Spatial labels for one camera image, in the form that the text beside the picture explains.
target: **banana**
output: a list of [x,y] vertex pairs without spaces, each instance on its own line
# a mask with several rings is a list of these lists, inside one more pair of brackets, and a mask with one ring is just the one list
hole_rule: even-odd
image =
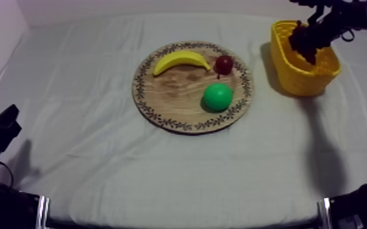
[[210,66],[206,62],[206,60],[200,54],[191,51],[177,51],[172,52],[168,55],[162,57],[157,65],[155,66],[154,76],[158,76],[169,68],[172,68],[176,65],[195,65],[202,66],[206,68],[206,70],[210,70]]

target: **green fruit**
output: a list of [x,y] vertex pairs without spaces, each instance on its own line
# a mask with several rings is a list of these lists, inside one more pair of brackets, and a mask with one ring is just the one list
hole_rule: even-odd
[[225,110],[232,102],[233,91],[224,83],[213,83],[204,92],[204,103],[215,111]]

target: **round wooden plate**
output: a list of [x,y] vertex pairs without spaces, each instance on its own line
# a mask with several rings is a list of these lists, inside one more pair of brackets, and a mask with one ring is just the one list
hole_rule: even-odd
[[[181,65],[154,77],[158,61],[179,50],[201,54],[211,68],[219,56],[229,55],[233,58],[232,73],[217,79],[212,69]],[[233,101],[225,111],[214,113],[204,106],[202,97],[208,85],[218,82],[233,89]],[[184,41],[154,51],[141,63],[132,83],[132,95],[139,111],[153,124],[176,133],[202,134],[223,129],[238,120],[250,106],[253,88],[250,71],[231,51],[209,42]]]

